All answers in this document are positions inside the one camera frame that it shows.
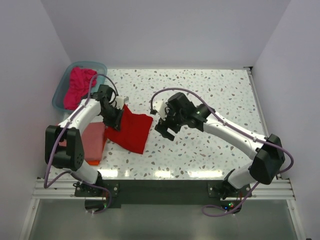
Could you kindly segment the red t-shirt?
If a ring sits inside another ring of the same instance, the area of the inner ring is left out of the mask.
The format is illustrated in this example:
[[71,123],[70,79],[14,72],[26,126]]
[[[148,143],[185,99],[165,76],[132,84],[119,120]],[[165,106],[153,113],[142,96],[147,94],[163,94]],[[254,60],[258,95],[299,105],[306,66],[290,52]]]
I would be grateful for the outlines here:
[[142,155],[148,140],[153,118],[146,114],[132,113],[127,105],[124,105],[123,109],[120,131],[108,127],[104,131],[104,138],[130,152]]

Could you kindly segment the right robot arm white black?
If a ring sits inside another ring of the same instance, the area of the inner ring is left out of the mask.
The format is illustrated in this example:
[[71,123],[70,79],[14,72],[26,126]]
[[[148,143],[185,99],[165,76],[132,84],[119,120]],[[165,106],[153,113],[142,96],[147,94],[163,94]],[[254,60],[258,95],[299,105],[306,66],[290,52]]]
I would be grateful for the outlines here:
[[167,101],[150,102],[150,113],[159,115],[155,130],[163,138],[175,139],[183,126],[216,136],[243,152],[251,163],[231,170],[215,187],[220,195],[229,196],[254,182],[269,185],[285,161],[278,136],[264,136],[249,131],[223,117],[207,103],[195,106],[187,96],[178,92]]

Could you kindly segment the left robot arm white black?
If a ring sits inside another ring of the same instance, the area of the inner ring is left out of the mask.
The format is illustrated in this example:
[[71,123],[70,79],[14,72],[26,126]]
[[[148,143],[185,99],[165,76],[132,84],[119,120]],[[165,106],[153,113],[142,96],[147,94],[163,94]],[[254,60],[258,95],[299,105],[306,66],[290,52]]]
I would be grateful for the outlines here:
[[64,174],[70,174],[92,188],[102,188],[100,172],[85,161],[82,134],[96,116],[101,116],[108,128],[119,131],[128,100],[128,97],[119,96],[112,87],[102,84],[97,92],[81,100],[68,118],[46,128],[44,188],[50,187]]

